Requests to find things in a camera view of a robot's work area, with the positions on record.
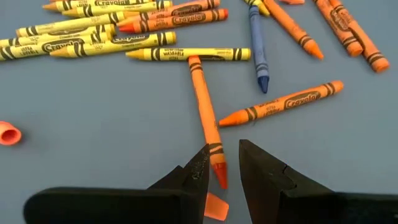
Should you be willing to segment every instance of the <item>orange crayon tip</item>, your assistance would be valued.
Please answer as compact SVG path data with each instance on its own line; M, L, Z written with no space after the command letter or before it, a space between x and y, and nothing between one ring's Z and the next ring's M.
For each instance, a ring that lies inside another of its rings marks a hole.
M11 146L17 144L21 140L21 137L20 130L8 122L0 121L0 144Z
M226 162L220 162L213 165L213 170L216 173L218 182L222 189L228 189L228 176L226 173Z
M225 221L228 214L229 205L212 193L207 193L205 216L215 220Z

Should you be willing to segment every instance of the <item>crayola logo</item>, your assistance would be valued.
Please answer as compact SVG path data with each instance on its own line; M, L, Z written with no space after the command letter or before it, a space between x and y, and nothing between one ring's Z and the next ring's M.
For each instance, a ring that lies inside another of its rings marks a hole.
M186 14L191 14L194 12L200 12L202 11L201 5L196 4L192 6L184 6L179 9L173 10L172 11L172 16L182 16Z
M69 35L69 34L76 34L81 31L87 30L86 28L79 28L79 29L72 29L72 30L61 30L61 31L55 31L55 32L49 32L49 35Z
M135 42L140 42L149 38L149 35L135 35L132 37L115 38L111 40L114 44L131 44Z
M293 96L285 101L285 110L300 106L305 103L309 103L311 101L319 99L320 97L321 94L318 91L311 91L308 93Z
M200 22L206 19L206 15L204 13L197 13L188 16L181 17L173 17L172 22L174 25L187 25L193 22Z
M67 40L56 40L43 44L42 50L49 53L54 50L61 49L66 46L74 45L74 44L84 44L84 40L75 38L75 39L67 39Z
M342 31L348 31L347 23L335 10L330 11L330 17L337 29Z

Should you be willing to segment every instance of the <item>orange crayon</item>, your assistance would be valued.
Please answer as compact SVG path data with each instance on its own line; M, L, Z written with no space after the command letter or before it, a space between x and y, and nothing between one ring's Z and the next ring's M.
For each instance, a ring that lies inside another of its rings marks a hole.
M274 0L263 0L272 16L309 54L323 59L318 44Z
M348 24L340 17L340 15L333 10L333 6L329 0L313 0L318 6L319 11L329 23L330 27L335 31L337 38L343 44L348 54L352 57L360 55L363 51L358 39L348 28Z
M342 81L332 81L330 83L280 97L276 100L239 110L219 121L219 125L239 125L255 119L264 118L281 111L295 108L296 106L304 105L306 103L334 95L335 93L340 92L343 88L344 84Z
M362 45L363 55L366 61L372 66L373 70L377 73L381 73L390 67L390 63L387 58L377 49L372 40L368 37L361 26L356 22L354 17L348 12L343 6L340 0L330 0L330 4L333 6L335 11L343 18L348 24L349 29L355 35Z
M203 132L206 143L210 149L210 164L213 168L222 189L228 188L226 161L223 150L223 143L218 132L216 118L211 104L209 91L203 73L201 62L198 56L188 58L192 75L193 88L197 96L198 109L200 114Z
M205 22L223 21L228 18L227 9L207 10L184 16L172 16L161 19L150 19L148 21L136 21L120 26L121 32L140 34L143 32L170 29Z
M182 16L191 14L194 12L200 12L207 9L213 9L220 5L220 0L209 0L209 1L192 1L179 4L176 6L168 7L161 10L156 10L152 12L141 12L137 16L128 17L127 19L118 23L118 26L128 25L136 21L147 21L149 19L160 19L169 16Z

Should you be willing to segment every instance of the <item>cut crayon tip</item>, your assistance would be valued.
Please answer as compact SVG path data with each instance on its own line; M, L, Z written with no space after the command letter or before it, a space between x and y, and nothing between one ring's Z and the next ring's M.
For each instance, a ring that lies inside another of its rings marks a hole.
M17 144L21 137L22 133L20 130L8 122L0 121L0 144L11 146Z
M212 193L207 193L205 216L215 220L225 221L228 214L229 205Z
M216 173L218 182L221 185L222 189L228 189L228 177L226 171L226 163L216 163L213 165L213 170Z
M43 5L42 8L46 10L58 11L57 5L55 3Z
M268 92L268 82L269 82L269 77L263 76L263 77L258 77L257 82L259 83L260 89L263 93Z

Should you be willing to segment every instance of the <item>crayon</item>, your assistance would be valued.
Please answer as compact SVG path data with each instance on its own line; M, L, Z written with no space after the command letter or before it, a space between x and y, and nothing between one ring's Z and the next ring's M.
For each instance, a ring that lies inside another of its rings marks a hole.
M209 144L210 164L218 178L221 188L227 189L227 165L223 150L223 143L221 142L221 137L218 132L213 105L211 104L201 62L199 57L191 56L188 58L188 63L192 75L193 89L195 90L195 94L197 96L200 120L203 127L203 132L205 133L205 141L207 144Z
M23 27L16 30L18 37L29 37L32 35L47 34L49 32L84 28L103 24L116 24L119 21L132 16L135 12L123 11L113 12L102 16L89 18L71 19L67 21L53 22L49 24Z
M161 32L156 34L140 34L130 37L115 38L105 43L80 44L64 47L51 52L54 57L86 57L90 55L107 54L123 50L132 50L142 47L155 47L167 44L174 44L177 41L175 32Z
M62 14L64 16L70 17L91 17L91 16L99 16L111 12L119 12L119 11L134 11L136 15L139 15L139 12L147 12L159 9L165 9L173 6L172 1L160 0L159 2L147 2L144 4L134 4L128 6L118 6L118 5L108 5L108 6L83 6L77 7L71 10L63 11Z
M271 15L309 54L323 59L318 44L274 0L263 0Z
M35 35L30 37L17 37L13 39L0 40L0 47L37 44L39 42L48 41L48 40L62 40L71 37L81 37L84 35L97 34L100 32L108 32L111 35L116 34L113 24L105 24L105 25L97 25L92 27L84 27L79 29L49 32L48 34Z
M334 95L344 88L342 81L332 81L317 87L280 97L259 105L239 110L219 121L220 126L232 126L264 118L284 110L292 109L321 98Z
M197 55L201 60L249 60L250 49L245 48L151 48L127 52L126 56L140 60L187 60Z
M0 121L0 144L11 146L17 144L22 138L22 133L12 124Z
M261 14L269 16L269 11L261 0L243 0L243 1L248 3L250 6L257 6Z
M207 10L184 16L172 16L148 21L136 21L119 27L121 32L140 34L161 29L188 26L205 22L223 21L228 18L227 9Z
M339 0L330 0L330 4L333 6L334 10L345 20L348 24L349 29L354 34L354 36L359 40L363 48L363 55L377 73L381 73L390 67L390 63L387 58L377 49L369 36L361 28L354 17L348 12L348 10L343 6Z
M329 0L313 0L318 6L325 20L335 32L337 38L343 44L348 54L352 57L360 55L363 51L361 44L358 42L353 33L349 30L348 24L341 19L340 15L333 10Z
M257 6L250 6L249 20L251 28L251 45L254 55L254 67L257 73L257 82L263 93L268 91L268 62L266 57L266 49L262 38L262 30L260 25L260 15Z
M50 4L43 5L43 9L63 12L77 7L83 6L127 6L133 4L142 4L150 2L150 0L112 0L112 1L97 1L97 0L79 0L79 1L57 1Z
M104 42L112 39L112 35L106 32L99 34L84 35L82 37L72 37L62 40L50 40L25 46L10 46L0 48L0 60L14 60L23 57L32 57L44 55L66 46L74 46L78 44L92 44L95 42Z
M186 2L176 6L168 7L166 9L152 11L152 12L141 12L137 16L128 17L127 19L118 23L119 26L124 26L136 21L147 21L149 19L160 19L170 16L183 16L194 12L200 12L207 9L213 9L220 5L220 0L200 0Z

